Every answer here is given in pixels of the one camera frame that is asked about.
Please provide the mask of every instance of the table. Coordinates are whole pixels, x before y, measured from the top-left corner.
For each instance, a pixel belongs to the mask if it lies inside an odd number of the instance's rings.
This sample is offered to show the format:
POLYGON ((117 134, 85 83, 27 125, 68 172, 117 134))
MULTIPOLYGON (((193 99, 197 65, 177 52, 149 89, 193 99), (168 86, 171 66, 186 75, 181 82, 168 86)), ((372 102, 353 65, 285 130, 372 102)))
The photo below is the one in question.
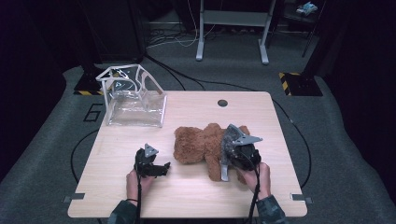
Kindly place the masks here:
POLYGON ((267 50, 265 48, 265 39, 270 28, 276 0, 271 0, 268 12, 205 10, 204 1, 205 0, 201 0, 200 5, 199 41, 195 57, 196 61, 200 62, 204 57, 204 24, 221 24, 264 27, 262 39, 259 39, 259 48, 262 56, 262 63, 265 65, 269 63, 267 50))
POLYGON ((232 123, 247 125, 262 160, 271 167, 272 192, 288 217, 302 217, 305 202, 290 194, 301 194, 290 154, 276 116, 271 96, 262 91, 168 91, 162 128, 106 126, 102 124, 78 183, 70 217, 108 217, 125 199, 125 176, 133 169, 136 151, 146 143, 159 150, 154 164, 171 162, 167 176, 159 176, 142 203, 143 218, 247 217, 253 194, 239 183, 234 169, 229 182, 213 182, 204 161, 181 164, 173 157, 175 135, 180 126, 203 129, 216 122, 222 128, 232 123), (226 100, 227 106, 219 106, 226 100))

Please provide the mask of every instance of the brown teddy bear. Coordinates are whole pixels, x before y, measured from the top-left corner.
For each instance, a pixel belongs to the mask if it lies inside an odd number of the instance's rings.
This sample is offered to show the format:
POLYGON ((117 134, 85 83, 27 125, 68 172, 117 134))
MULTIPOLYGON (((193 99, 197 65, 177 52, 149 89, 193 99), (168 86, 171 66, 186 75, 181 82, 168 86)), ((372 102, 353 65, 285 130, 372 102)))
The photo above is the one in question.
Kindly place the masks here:
MULTIPOLYGON (((247 135, 250 134, 246 126, 241 126, 239 129, 247 135)), ((175 130, 175 159, 184 164, 205 159, 209 178, 213 181, 221 181, 221 140, 224 133, 225 129, 221 129, 217 123, 210 123, 203 130, 195 127, 177 128, 175 130)), ((239 172, 237 175, 238 180, 246 184, 239 172)))

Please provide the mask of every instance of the camouflage sleeve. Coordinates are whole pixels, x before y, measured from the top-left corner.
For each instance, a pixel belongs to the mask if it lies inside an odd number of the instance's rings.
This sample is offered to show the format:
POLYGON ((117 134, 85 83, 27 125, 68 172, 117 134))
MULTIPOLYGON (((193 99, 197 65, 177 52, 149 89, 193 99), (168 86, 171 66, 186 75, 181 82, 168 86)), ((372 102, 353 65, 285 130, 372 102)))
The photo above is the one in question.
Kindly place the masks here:
POLYGON ((111 212, 107 224, 133 224, 136 218, 136 206, 127 201, 120 201, 119 205, 111 212))
POLYGON ((261 224, 289 223, 286 219, 285 213, 277 203, 274 195, 259 200, 256 202, 256 204, 257 210, 259 211, 259 218, 261 220, 261 224))

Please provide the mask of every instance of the metal bracket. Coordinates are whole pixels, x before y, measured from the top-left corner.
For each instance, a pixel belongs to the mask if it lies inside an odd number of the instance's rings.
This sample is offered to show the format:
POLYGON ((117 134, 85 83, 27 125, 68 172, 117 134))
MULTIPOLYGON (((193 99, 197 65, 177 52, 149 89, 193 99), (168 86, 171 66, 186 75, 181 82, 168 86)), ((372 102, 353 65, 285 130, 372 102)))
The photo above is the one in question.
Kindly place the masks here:
POLYGON ((220 167, 221 167, 221 180, 228 181, 228 165, 221 164, 220 162, 220 167))
POLYGON ((305 202, 305 203, 314 203, 314 200, 312 198, 308 197, 305 198, 303 194, 290 194, 290 198, 293 199, 294 201, 300 201, 300 202, 305 202))
POLYGON ((71 203, 72 200, 83 200, 85 193, 74 193, 72 196, 64 196, 63 203, 71 203))
POLYGON ((233 145, 234 146, 245 146, 248 144, 253 144, 256 142, 260 142, 262 141, 262 138, 260 137, 255 137, 255 136, 251 136, 251 135, 243 135, 241 137, 239 137, 238 139, 236 139, 235 141, 233 141, 233 145))
POLYGON ((158 153, 158 150, 151 147, 149 144, 145 144, 145 157, 148 158, 158 153))

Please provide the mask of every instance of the cable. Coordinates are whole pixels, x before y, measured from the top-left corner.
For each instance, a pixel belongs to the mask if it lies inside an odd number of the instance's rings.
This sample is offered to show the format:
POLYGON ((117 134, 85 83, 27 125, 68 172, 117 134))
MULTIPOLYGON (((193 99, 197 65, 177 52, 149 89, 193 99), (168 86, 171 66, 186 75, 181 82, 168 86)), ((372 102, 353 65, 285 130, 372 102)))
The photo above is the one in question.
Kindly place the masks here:
MULTIPOLYGON (((222 11, 222 4, 223 4, 223 1, 224 1, 224 0, 221 0, 221 3, 220 3, 220 11, 222 11)), ((210 32, 213 30, 213 28, 215 28, 215 26, 216 26, 216 24, 214 24, 214 25, 212 26, 212 28, 210 28, 210 30, 204 35, 204 37, 206 37, 207 35, 209 35, 210 32)))
MULTIPOLYGON (((92 131, 92 132, 86 134, 83 138, 81 138, 81 139, 77 142, 77 144, 76 144, 75 147, 73 148, 72 154, 71 154, 71 156, 70 156, 70 167, 71 167, 71 170, 72 170, 73 177, 74 177, 74 179, 76 180, 77 184, 78 184, 79 180, 78 180, 78 178, 77 178, 76 171, 75 171, 75 169, 74 169, 74 164, 73 164, 74 154, 75 154, 75 152, 76 152, 76 150, 77 150, 79 144, 81 144, 82 141, 84 141, 84 140, 85 140, 87 137, 89 137, 91 134, 97 133, 97 132, 99 132, 99 129, 96 129, 96 130, 94 130, 94 131, 92 131)), ((100 218, 97 218, 96 220, 98 221, 99 224, 102 224, 102 220, 101 220, 100 218)))
MULTIPOLYGON (((193 80, 195 82, 197 82, 202 88, 203 90, 205 90, 205 87, 200 83, 200 82, 204 82, 204 83, 212 83, 212 84, 220 84, 220 85, 227 85, 227 86, 232 86, 232 87, 237 87, 240 89, 244 89, 244 90, 249 90, 249 91, 257 91, 248 87, 244 87, 244 86, 239 86, 239 85, 235 85, 235 84, 231 84, 231 83, 226 83, 226 82, 217 82, 217 81, 206 81, 206 80, 202 80, 202 79, 198 79, 198 78, 193 78, 193 77, 189 77, 187 75, 184 75, 180 72, 178 72, 177 70, 169 67, 168 65, 161 63, 157 60, 155 60, 154 58, 152 58, 151 56, 149 56, 147 53, 145 54, 145 56, 150 59, 151 61, 155 62, 156 64, 158 64, 159 66, 162 66, 165 69, 169 69, 174 71, 175 73, 177 73, 178 75, 193 80)), ((302 185, 300 185, 300 188, 302 189, 303 187, 305 187, 306 183, 308 182, 310 176, 311 176, 311 172, 312 172, 312 156, 311 156, 311 149, 309 148, 309 145, 305 139, 305 137, 303 136, 303 134, 301 133, 300 129, 295 125, 295 123, 293 122, 293 120, 290 118, 290 116, 288 115, 288 113, 286 113, 285 109, 274 99, 272 99, 272 101, 282 110, 282 112, 285 114, 286 118, 288 118, 288 120, 290 121, 290 123, 293 125, 293 127, 297 130, 298 134, 302 137, 305 146, 306 146, 306 151, 308 153, 308 174, 305 178, 305 181, 303 182, 302 185)))
POLYGON ((141 185, 142 176, 139 174, 138 166, 136 166, 136 178, 137 178, 137 209, 136 209, 136 219, 134 220, 134 223, 140 224, 140 212, 142 210, 142 185, 141 185))
POLYGON ((312 170, 312 158, 311 158, 311 149, 309 148, 308 143, 306 142, 305 137, 303 136, 303 134, 301 133, 300 129, 297 127, 297 125, 294 124, 293 120, 289 117, 288 113, 286 113, 285 109, 276 101, 273 99, 273 102, 279 106, 279 108, 282 110, 282 112, 285 114, 286 118, 288 118, 288 120, 290 121, 290 123, 294 126, 294 128, 297 130, 298 134, 301 136, 301 138, 303 138, 303 141, 305 143, 306 146, 306 151, 308 153, 308 174, 306 175, 305 181, 303 182, 303 184, 300 186, 301 189, 303 189, 306 185, 306 183, 309 180, 309 177, 311 176, 311 170, 312 170))
MULTIPOLYGON (((223 36, 233 36, 233 35, 248 35, 248 32, 239 32, 239 33, 228 33, 226 35, 218 35, 217 33, 222 33, 222 31, 218 31, 218 32, 211 32, 207 33, 205 35, 205 39, 206 40, 214 40, 216 37, 223 37, 223 36)), ((179 38, 181 37, 186 37, 189 36, 188 34, 185 34, 183 32, 180 32, 179 35, 174 34, 174 37, 172 37, 172 35, 164 35, 162 37, 158 37, 156 36, 157 39, 154 39, 155 42, 154 43, 149 43, 149 46, 147 46, 147 49, 151 49, 154 47, 158 47, 160 45, 165 45, 165 44, 175 44, 175 43, 184 43, 184 42, 191 42, 191 41, 196 41, 195 38, 194 39, 190 39, 190 40, 179 40, 179 38), (176 39, 177 41, 168 41, 168 42, 163 42, 166 39, 176 39)))
POLYGON ((186 88, 184 87, 183 83, 181 83, 181 81, 169 70, 167 69, 165 66, 163 66, 162 64, 159 64, 159 66, 161 66, 162 68, 164 68, 172 77, 175 78, 175 80, 180 84, 181 88, 183 88, 183 91, 186 90, 186 88))
POLYGON ((197 25, 196 25, 196 23, 195 23, 194 17, 192 16, 192 11, 191 11, 191 6, 190 6, 190 0, 187 0, 187 3, 189 4, 189 11, 190 11, 190 15, 191 15, 191 18, 192 18, 192 22, 194 23, 195 37, 194 37, 194 39, 191 41, 191 43, 190 43, 189 45, 182 45, 182 44, 180 43, 180 45, 183 46, 183 47, 189 47, 189 46, 191 46, 191 45, 197 40, 197 36, 198 36, 197 25))
POLYGON ((257 184, 256 184, 256 188, 254 189, 253 198, 251 200, 250 209, 249 209, 249 213, 248 213, 248 219, 245 221, 245 223, 249 222, 250 224, 252 224, 254 206, 256 204, 256 201, 257 201, 257 198, 258 198, 259 192, 260 192, 260 165, 258 167, 259 171, 257 171, 257 169, 254 166, 251 159, 242 151, 241 151, 241 154, 249 161, 250 167, 254 170, 254 173, 256 174, 256 177, 257 177, 257 184))
POLYGON ((171 35, 165 35, 164 29, 155 29, 153 31, 156 34, 151 34, 151 40, 149 41, 149 46, 147 46, 148 49, 154 48, 154 47, 157 47, 160 45, 164 45, 164 44, 172 44, 172 43, 180 44, 182 42, 193 41, 193 40, 179 40, 179 38, 189 36, 185 31, 182 31, 180 27, 179 27, 179 31, 177 31, 177 33, 171 34, 171 35), (164 40, 167 40, 167 39, 175 39, 176 41, 163 42, 164 40))
POLYGON ((156 59, 152 58, 152 57, 149 56, 147 53, 145 53, 145 56, 146 56, 146 58, 148 58, 148 59, 151 60, 152 62, 158 64, 159 66, 161 66, 162 68, 164 68, 165 70, 167 70, 169 73, 171 73, 170 71, 173 71, 173 72, 177 73, 178 75, 180 75, 181 77, 185 77, 185 78, 187 78, 187 79, 190 79, 190 80, 195 81, 195 82, 198 83, 198 85, 200 85, 201 88, 205 91, 205 87, 204 87, 199 81, 197 81, 195 78, 188 77, 188 76, 186 76, 186 75, 184 75, 184 74, 178 72, 177 70, 175 70, 175 69, 169 67, 168 65, 166 65, 166 64, 164 64, 164 63, 161 63, 161 62, 157 61, 156 59))

